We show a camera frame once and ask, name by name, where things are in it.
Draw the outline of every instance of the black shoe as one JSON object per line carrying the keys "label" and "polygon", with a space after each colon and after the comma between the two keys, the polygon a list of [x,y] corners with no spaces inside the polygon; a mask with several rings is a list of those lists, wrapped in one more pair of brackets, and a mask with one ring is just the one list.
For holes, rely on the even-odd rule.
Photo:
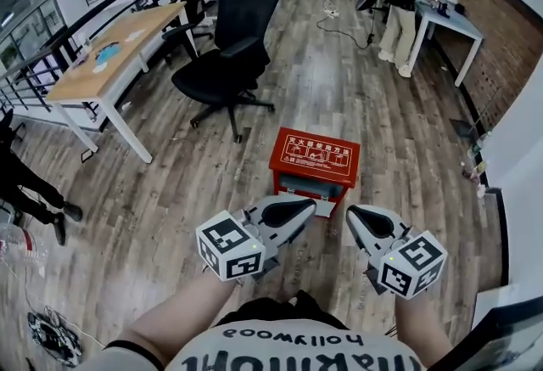
{"label": "black shoe", "polygon": [[54,215],[53,221],[54,236],[57,238],[59,245],[66,245],[66,228],[64,227],[64,214],[57,212]]}
{"label": "black shoe", "polygon": [[66,216],[70,217],[75,222],[80,222],[83,218],[83,210],[77,206],[73,205],[70,202],[64,204],[64,213]]}

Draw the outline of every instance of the window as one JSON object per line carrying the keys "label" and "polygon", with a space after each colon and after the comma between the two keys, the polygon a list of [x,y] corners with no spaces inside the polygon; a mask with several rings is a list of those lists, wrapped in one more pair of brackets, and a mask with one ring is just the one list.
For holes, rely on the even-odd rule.
{"label": "window", "polygon": [[40,6],[40,10],[42,11],[43,18],[45,19],[48,29],[51,31],[52,35],[64,27],[62,14],[60,13],[55,0],[47,0]]}
{"label": "window", "polygon": [[32,57],[50,37],[38,10],[32,12],[17,25],[12,32],[12,36],[25,59]]}
{"label": "window", "polygon": [[11,39],[11,36],[6,37],[2,43],[0,43],[0,61],[6,70],[12,66],[21,62],[19,55],[17,54],[17,48]]}

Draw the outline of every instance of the beige pants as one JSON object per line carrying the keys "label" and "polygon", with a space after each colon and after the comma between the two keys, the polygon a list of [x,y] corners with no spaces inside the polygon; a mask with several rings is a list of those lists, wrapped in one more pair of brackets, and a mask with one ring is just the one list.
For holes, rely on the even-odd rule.
{"label": "beige pants", "polygon": [[[400,40],[394,51],[394,45],[400,34]],[[397,67],[405,65],[409,59],[409,53],[417,30],[415,29],[415,12],[404,10],[396,6],[390,6],[389,22],[387,22],[387,30],[383,35],[380,47],[387,53],[394,54],[394,62]]]}

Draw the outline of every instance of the black pants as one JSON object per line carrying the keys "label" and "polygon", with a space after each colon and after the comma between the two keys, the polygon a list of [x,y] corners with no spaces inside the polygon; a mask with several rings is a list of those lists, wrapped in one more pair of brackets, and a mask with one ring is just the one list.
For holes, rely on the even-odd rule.
{"label": "black pants", "polygon": [[64,198],[51,184],[46,183],[36,173],[25,166],[17,155],[10,153],[8,155],[9,168],[8,182],[0,183],[0,196],[6,202],[9,202],[21,211],[30,214],[37,220],[47,225],[53,223],[54,214],[48,210],[43,203],[36,202],[24,194],[19,185],[34,190],[40,194],[49,204],[55,208],[64,208]]}
{"label": "black pants", "polygon": [[269,298],[256,299],[242,305],[237,311],[227,314],[217,326],[247,320],[295,320],[307,319],[328,324],[336,329],[349,330],[336,317],[324,312],[315,299],[300,290],[296,294],[298,302],[295,306],[290,303],[279,303]]}

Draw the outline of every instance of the red fire extinguisher box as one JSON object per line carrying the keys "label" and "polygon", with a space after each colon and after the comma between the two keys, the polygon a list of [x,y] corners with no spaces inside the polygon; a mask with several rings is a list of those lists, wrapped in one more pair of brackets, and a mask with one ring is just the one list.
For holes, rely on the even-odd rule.
{"label": "red fire extinguisher box", "polygon": [[275,194],[316,201],[316,214],[331,217],[347,190],[354,188],[358,143],[281,127],[270,158]]}

